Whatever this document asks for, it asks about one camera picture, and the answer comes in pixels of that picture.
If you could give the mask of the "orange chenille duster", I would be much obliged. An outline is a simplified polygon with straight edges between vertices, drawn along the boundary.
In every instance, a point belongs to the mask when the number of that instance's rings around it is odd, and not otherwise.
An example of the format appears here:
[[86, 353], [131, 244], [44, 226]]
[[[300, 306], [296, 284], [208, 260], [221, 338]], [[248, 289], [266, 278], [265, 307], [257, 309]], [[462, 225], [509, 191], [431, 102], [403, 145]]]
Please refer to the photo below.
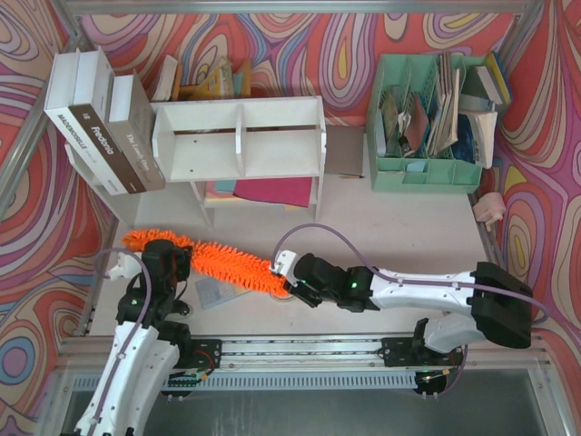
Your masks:
[[191, 247], [191, 266], [198, 273], [218, 281], [231, 283], [249, 291], [285, 296], [285, 279], [273, 274], [271, 263], [229, 245], [217, 242], [194, 241], [169, 230], [131, 230], [122, 238], [125, 248], [142, 251], [153, 240], [168, 240], [180, 248]]

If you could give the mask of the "blue beige scientific calculator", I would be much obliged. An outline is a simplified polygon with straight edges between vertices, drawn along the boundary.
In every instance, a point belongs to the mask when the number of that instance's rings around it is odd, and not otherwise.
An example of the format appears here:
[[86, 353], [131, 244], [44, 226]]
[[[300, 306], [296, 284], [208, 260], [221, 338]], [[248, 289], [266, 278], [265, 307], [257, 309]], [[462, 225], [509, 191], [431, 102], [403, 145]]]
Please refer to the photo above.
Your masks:
[[227, 282], [217, 281], [211, 277], [200, 279], [195, 284], [200, 305], [204, 310], [210, 310], [226, 302], [230, 302], [248, 290]]

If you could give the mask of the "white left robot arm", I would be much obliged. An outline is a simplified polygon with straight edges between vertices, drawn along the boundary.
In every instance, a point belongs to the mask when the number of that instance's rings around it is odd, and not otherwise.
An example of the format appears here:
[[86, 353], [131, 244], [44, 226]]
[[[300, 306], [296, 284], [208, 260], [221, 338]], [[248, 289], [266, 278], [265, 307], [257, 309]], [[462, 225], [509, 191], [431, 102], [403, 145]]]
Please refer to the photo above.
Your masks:
[[170, 320], [185, 309], [176, 298], [190, 275], [193, 248], [157, 239], [134, 253], [116, 248], [104, 279], [128, 279], [118, 302], [113, 344], [76, 435], [141, 435], [170, 372], [193, 352], [187, 324]]

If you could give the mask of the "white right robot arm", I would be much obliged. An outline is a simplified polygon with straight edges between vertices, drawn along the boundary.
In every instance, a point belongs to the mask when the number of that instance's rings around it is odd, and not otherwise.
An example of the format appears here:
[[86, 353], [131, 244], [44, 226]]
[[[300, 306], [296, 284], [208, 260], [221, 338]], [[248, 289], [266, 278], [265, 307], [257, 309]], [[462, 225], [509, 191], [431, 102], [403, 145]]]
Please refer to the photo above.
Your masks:
[[323, 302], [353, 313], [415, 308], [440, 311], [441, 317], [417, 321], [414, 343], [446, 354], [461, 345], [489, 341], [510, 349], [531, 343], [532, 291], [489, 262], [472, 272], [421, 275], [342, 269], [312, 253], [277, 254], [272, 271], [284, 288], [311, 308]]

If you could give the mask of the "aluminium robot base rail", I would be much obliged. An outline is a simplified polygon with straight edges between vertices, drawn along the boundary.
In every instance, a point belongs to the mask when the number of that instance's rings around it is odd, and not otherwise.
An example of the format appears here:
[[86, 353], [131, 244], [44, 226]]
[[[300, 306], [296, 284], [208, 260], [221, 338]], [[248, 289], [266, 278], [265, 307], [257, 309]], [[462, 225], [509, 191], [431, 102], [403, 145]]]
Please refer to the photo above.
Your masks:
[[465, 360], [419, 365], [396, 357], [381, 341], [378, 335], [224, 337], [220, 344], [210, 341], [194, 366], [174, 370], [175, 379], [163, 388], [173, 395], [193, 389], [413, 389], [417, 375], [444, 369], [537, 373], [551, 367], [539, 342], [526, 350], [481, 343], [469, 347]]

